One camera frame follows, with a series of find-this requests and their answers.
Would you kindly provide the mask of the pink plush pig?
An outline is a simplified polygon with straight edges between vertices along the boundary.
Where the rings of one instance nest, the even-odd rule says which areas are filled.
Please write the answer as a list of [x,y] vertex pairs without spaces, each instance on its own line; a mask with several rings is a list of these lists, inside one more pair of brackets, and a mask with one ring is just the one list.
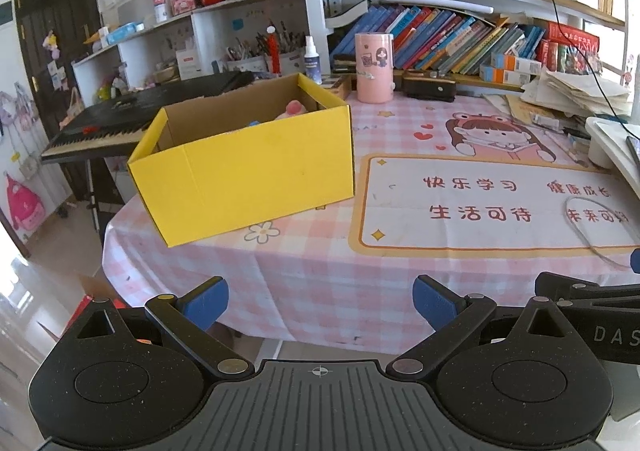
[[292,100],[286,104],[285,110],[283,113],[276,117],[277,120],[291,118],[299,115],[304,115],[307,113],[307,109],[305,105],[299,100]]

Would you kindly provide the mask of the pink checkered desk mat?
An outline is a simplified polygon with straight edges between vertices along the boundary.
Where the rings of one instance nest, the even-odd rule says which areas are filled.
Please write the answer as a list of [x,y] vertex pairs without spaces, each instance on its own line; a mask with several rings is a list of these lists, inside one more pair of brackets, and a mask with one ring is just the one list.
[[357,103],[352,125],[350,200],[171,248],[134,198],[107,229],[107,278],[140,306],[219,275],[222,321],[244,335],[388,354],[428,333],[411,300],[418,275],[511,306],[544,271],[638,281],[638,198],[567,137],[473,98]]

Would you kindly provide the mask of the yellow cardboard box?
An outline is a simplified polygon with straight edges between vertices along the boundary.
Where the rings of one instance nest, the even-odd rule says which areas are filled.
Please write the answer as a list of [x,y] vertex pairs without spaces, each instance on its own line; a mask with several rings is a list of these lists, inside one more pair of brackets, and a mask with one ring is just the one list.
[[353,197],[352,113],[302,74],[255,81],[162,107],[128,169],[165,244],[200,241]]

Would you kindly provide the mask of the pink backpack on floor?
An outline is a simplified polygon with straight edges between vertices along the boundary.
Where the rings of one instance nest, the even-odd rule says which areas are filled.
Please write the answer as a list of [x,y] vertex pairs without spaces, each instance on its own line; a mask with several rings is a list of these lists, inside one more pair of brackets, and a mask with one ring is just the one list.
[[21,182],[6,176],[6,199],[14,230],[34,231],[46,219],[46,208],[41,198]]

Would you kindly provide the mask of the black electronic keyboard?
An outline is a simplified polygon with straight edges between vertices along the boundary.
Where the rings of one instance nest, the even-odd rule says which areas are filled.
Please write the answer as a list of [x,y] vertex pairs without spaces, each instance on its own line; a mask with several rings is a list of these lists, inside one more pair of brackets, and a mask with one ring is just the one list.
[[164,106],[250,85],[250,72],[225,72],[171,82],[85,108],[61,129],[40,155],[42,163],[62,164],[129,155]]

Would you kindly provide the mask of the stack of loose papers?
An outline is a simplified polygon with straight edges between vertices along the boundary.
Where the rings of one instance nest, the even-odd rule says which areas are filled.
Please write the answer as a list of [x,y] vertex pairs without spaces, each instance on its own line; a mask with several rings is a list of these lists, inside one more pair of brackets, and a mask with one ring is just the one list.
[[543,70],[537,75],[504,72],[504,82],[523,90],[521,99],[568,116],[618,116],[631,114],[629,90],[599,75],[574,75]]

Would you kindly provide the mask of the pink cylindrical canister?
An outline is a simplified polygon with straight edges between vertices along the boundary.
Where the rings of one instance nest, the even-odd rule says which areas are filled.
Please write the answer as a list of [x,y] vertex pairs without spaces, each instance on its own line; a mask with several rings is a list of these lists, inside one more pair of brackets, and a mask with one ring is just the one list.
[[365,104],[390,102],[395,91],[393,36],[357,34],[355,53],[358,100]]

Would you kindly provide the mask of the wooden chess board box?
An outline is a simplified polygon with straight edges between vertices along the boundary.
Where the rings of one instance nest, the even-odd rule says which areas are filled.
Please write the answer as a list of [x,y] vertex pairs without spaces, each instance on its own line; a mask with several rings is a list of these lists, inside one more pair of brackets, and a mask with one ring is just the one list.
[[352,93],[352,76],[350,75],[331,75],[322,78],[321,87],[346,101]]

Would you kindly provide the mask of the white pen holder cup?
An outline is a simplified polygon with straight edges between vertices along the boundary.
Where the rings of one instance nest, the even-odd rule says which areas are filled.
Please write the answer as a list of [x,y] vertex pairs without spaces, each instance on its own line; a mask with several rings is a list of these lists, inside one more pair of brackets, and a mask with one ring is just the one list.
[[[305,72],[303,52],[300,50],[279,54],[280,74],[288,76]],[[225,70],[237,70],[238,72],[270,72],[272,60],[269,55],[257,55],[239,61],[224,61]]]

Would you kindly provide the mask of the lower row of books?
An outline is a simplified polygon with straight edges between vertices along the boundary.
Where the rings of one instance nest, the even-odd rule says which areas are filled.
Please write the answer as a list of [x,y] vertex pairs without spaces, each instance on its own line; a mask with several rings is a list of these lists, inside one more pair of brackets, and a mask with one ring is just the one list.
[[330,53],[334,70],[356,62],[358,34],[390,35],[393,52],[375,47],[366,61],[392,61],[395,70],[480,77],[493,60],[511,55],[550,72],[602,72],[600,38],[558,21],[499,18],[492,22],[442,7],[375,4],[343,30]]

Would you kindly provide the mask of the white spray bottle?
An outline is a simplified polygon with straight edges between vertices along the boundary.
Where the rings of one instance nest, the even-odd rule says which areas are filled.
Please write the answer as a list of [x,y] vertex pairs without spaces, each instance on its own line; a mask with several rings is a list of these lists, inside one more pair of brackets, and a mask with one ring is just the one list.
[[322,73],[320,55],[317,51],[316,45],[314,44],[314,38],[312,38],[311,36],[306,37],[304,64],[305,75],[317,85],[321,85]]

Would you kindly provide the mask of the white cubby shelf unit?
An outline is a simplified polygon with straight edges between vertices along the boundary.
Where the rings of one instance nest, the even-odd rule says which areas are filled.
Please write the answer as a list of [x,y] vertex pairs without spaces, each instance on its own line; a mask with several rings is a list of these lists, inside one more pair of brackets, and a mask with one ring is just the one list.
[[157,65],[175,61],[178,53],[193,54],[188,70],[209,75],[230,61],[228,50],[250,46],[258,51],[259,35],[274,26],[289,37],[308,34],[305,0],[228,0],[146,26],[72,64],[84,103],[98,102],[98,93],[115,75],[122,75],[130,89],[142,88]]

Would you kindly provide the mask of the dark wooden door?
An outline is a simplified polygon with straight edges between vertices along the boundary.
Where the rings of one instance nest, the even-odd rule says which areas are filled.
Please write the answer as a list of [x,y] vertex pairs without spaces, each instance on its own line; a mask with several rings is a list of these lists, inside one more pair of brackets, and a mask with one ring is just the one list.
[[70,92],[72,63],[88,52],[85,40],[100,26],[96,0],[14,0],[18,40],[46,135],[58,133]]

